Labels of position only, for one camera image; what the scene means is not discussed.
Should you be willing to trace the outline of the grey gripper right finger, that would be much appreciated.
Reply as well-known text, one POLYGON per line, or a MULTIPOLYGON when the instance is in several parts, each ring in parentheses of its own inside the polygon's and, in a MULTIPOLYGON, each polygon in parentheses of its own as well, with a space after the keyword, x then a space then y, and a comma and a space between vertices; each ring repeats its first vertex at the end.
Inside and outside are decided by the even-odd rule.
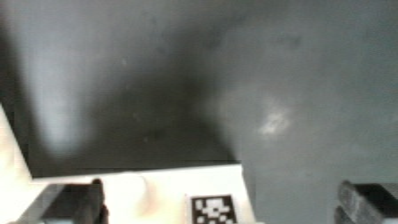
POLYGON ((398 183, 341 182, 334 224, 398 224, 398 183))

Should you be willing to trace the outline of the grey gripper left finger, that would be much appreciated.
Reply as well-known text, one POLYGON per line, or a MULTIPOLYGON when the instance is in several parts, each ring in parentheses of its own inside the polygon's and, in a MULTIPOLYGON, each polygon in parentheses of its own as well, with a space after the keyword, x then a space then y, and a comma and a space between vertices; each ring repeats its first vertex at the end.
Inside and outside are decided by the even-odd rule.
POLYGON ((50 184, 14 224, 108 224, 101 180, 50 184))

